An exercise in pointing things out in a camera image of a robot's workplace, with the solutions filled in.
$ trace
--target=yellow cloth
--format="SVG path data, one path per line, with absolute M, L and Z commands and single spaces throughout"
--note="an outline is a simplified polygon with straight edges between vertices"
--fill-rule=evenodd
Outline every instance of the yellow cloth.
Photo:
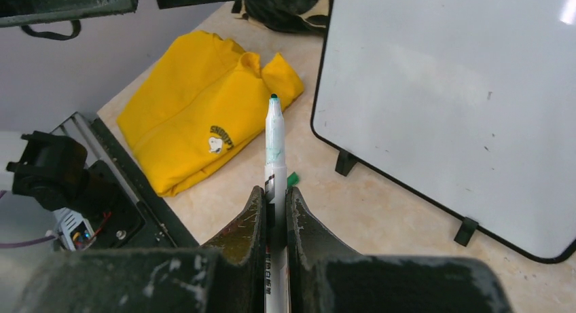
M 272 93 L 282 110 L 304 91 L 277 54 L 259 55 L 198 31 L 172 44 L 118 116 L 118 126 L 159 196 L 213 174 L 263 129 Z

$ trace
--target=marker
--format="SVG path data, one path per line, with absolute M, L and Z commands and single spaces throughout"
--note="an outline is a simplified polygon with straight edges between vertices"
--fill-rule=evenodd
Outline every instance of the marker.
M 286 313 L 289 309 L 288 252 L 286 249 L 287 169 L 284 147 L 284 117 L 280 99 L 273 94 L 266 116 L 266 275 L 264 291 L 267 313 Z

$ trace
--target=logo patch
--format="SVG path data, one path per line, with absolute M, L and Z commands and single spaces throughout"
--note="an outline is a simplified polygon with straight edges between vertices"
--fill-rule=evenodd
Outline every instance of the logo patch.
M 211 136 L 208 139 L 208 144 L 210 145 L 210 153 L 221 153 L 224 145 L 227 145 L 226 150 L 231 150 L 234 148 L 234 143 L 232 139 L 228 136 L 226 131 L 219 126 L 211 126 L 210 133 L 216 134 L 219 138 Z

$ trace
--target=beige countertop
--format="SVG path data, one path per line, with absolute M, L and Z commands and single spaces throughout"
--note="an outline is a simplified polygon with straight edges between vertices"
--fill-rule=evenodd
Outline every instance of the beige countertop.
M 234 19 L 231 7 L 223 5 L 197 29 L 260 53 L 263 65 L 281 52 L 298 72 L 306 90 L 285 112 L 288 170 L 300 175 L 298 187 L 307 205 L 335 235 L 365 254 L 475 257 L 501 279 L 516 312 L 576 312 L 576 255 L 544 265 L 479 232 L 468 247 L 460 246 L 452 240 L 460 221 L 434 205 L 361 164 L 347 177 L 336 173 L 338 152 L 310 129 L 322 39 L 273 33 Z M 149 73 L 142 73 L 98 112 L 125 148 L 115 119 Z M 214 175 L 165 200 L 202 244 L 240 212 L 252 186 L 263 186 L 264 157 L 262 133 Z

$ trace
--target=screw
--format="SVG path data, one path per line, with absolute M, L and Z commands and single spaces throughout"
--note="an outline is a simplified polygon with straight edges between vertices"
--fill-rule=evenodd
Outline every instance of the screw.
M 119 240 L 123 240 L 126 237 L 126 231 L 125 230 L 119 230 L 116 232 L 116 237 Z

